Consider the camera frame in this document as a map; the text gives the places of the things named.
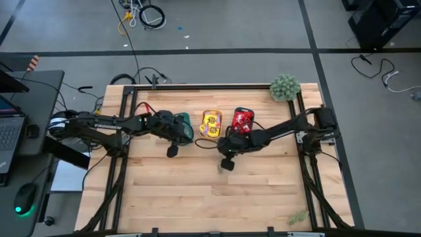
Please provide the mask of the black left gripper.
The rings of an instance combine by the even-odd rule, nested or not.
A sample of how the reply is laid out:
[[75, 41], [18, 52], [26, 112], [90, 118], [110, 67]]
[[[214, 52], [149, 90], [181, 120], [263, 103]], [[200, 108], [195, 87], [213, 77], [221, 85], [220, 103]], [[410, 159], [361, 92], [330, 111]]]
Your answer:
[[177, 156], [179, 146], [191, 143], [191, 125], [186, 115], [160, 110], [147, 120], [147, 126], [153, 135], [171, 143], [166, 152], [168, 158]]

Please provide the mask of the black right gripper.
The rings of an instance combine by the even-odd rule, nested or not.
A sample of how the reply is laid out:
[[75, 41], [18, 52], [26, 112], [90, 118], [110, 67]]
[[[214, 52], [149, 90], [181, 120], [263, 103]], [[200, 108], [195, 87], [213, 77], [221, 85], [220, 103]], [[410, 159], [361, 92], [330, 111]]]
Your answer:
[[233, 171], [235, 163], [232, 159], [239, 154], [259, 151], [263, 148], [263, 130], [252, 130], [246, 134], [233, 133], [219, 138], [217, 150], [224, 158], [220, 162], [222, 169]]

